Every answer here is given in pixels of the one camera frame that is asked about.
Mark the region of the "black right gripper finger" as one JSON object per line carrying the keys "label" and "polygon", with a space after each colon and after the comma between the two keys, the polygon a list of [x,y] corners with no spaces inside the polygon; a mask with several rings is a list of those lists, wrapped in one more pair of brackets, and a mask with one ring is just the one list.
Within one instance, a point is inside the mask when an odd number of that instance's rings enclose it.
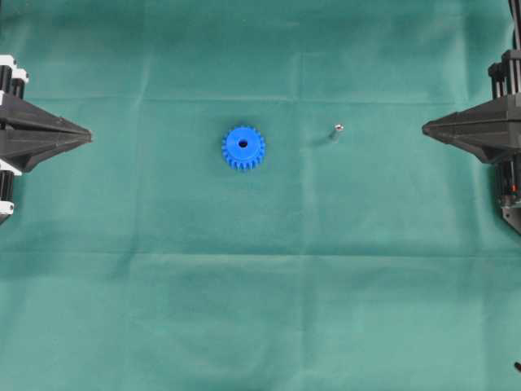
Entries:
{"label": "black right gripper finger", "polygon": [[520,120],[520,99],[493,99],[461,112],[454,112],[422,126],[425,135],[434,137],[443,130],[463,126],[490,125]]}
{"label": "black right gripper finger", "polygon": [[509,160],[514,155],[520,153],[519,147],[493,142],[489,136],[476,138],[474,134],[451,134],[434,130],[424,130],[423,134],[436,141],[468,152],[484,164],[493,165]]}

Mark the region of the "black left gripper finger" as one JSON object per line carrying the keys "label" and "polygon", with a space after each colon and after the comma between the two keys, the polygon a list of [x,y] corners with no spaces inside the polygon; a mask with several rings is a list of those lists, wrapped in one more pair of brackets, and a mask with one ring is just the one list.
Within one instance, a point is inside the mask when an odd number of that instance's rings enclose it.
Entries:
{"label": "black left gripper finger", "polygon": [[90,131],[22,99],[1,105],[1,122],[19,130],[43,130],[90,136]]}
{"label": "black left gripper finger", "polygon": [[92,134],[65,132],[2,130],[1,160],[22,173],[31,172],[39,163],[92,141]]}

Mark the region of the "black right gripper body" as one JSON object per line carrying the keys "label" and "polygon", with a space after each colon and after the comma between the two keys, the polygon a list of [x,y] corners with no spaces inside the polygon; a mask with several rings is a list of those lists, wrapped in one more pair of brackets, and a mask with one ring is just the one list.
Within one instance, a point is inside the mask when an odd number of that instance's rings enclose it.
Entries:
{"label": "black right gripper body", "polygon": [[[511,49],[501,56],[500,63],[488,69],[493,98],[520,92],[520,49]],[[497,201],[503,220],[520,234],[520,148],[512,156],[495,164]]]}

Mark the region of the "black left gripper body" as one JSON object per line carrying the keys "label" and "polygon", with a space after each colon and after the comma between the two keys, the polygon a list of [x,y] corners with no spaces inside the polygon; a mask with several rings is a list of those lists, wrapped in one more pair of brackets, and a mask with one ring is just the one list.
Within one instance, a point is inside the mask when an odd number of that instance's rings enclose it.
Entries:
{"label": "black left gripper body", "polygon": [[[11,94],[20,99],[24,97],[28,73],[17,66],[12,55],[1,55],[1,105]],[[1,160],[1,223],[4,223],[14,212],[13,189],[16,176],[22,173],[13,165]]]}

